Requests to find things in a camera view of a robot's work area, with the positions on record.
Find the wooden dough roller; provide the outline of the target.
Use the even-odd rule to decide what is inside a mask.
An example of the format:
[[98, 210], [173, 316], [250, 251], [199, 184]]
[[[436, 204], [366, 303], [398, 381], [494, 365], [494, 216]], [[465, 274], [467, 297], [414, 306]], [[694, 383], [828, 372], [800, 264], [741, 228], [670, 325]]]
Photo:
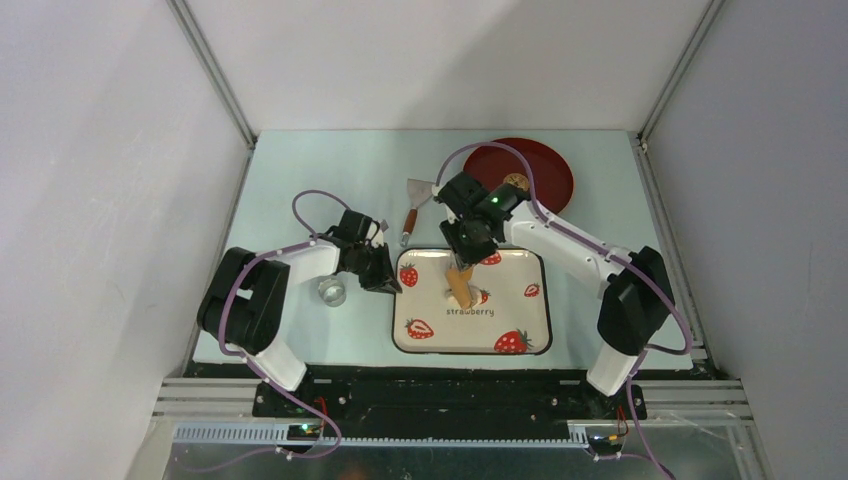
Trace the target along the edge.
[[448, 284], [446, 297], [452, 299], [457, 304], [455, 298], [459, 299], [462, 295], [467, 295], [468, 286], [472, 285], [473, 273], [474, 267], [459, 271], [456, 265], [451, 265], [445, 273], [445, 279]]

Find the strawberry print rectangular tray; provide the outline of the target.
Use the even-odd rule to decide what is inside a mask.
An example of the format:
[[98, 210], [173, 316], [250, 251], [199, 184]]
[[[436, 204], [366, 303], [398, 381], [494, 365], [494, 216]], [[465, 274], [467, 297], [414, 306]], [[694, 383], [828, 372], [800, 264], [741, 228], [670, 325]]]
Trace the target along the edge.
[[400, 255], [392, 326], [398, 350], [410, 354], [540, 355], [553, 333], [544, 263], [524, 249], [502, 249], [474, 268], [481, 305], [462, 310], [446, 297], [446, 248]]

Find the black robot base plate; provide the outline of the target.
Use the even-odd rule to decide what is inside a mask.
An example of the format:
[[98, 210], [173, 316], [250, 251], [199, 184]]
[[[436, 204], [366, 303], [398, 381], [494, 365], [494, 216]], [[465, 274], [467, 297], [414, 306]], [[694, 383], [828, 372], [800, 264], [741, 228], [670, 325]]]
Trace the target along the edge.
[[584, 376], [580, 370], [313, 365], [291, 399], [260, 384], [252, 414], [307, 419], [318, 410], [349, 442], [568, 440], [578, 420], [646, 419], [640, 387], [605, 396]]

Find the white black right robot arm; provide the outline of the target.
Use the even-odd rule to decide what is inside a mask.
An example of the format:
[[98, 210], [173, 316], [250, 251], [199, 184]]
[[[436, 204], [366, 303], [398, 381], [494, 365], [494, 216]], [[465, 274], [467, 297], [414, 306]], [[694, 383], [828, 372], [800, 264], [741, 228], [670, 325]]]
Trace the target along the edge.
[[439, 225], [459, 271], [492, 256], [502, 244], [529, 250], [565, 269], [601, 301], [600, 351], [581, 392], [585, 411], [606, 418], [622, 403], [621, 388], [636, 371], [649, 340], [674, 306], [662, 255], [609, 246], [558, 220], [533, 194], [504, 183], [493, 191], [461, 172], [432, 188], [444, 206]]

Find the white dough piece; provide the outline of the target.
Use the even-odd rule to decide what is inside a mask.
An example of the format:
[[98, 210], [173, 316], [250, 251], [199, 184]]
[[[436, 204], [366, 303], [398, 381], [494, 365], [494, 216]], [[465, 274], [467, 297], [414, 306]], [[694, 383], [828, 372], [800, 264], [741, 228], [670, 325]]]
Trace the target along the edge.
[[467, 295], [462, 295], [459, 299], [455, 298], [455, 300], [462, 310], [472, 309], [481, 305], [484, 301], [482, 291], [472, 285], [468, 286]]

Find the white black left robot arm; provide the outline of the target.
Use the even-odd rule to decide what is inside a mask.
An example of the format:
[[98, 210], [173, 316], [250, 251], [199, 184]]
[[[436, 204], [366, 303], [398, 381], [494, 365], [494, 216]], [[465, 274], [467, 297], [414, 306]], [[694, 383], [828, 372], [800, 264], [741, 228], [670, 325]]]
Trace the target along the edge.
[[287, 290], [349, 273], [365, 291], [400, 293], [386, 229], [385, 223], [347, 209], [336, 225], [304, 242], [264, 253], [228, 249], [199, 305], [198, 327], [216, 339], [223, 354], [280, 387], [277, 402], [290, 415], [308, 414], [316, 390], [303, 381], [307, 365], [279, 335]]

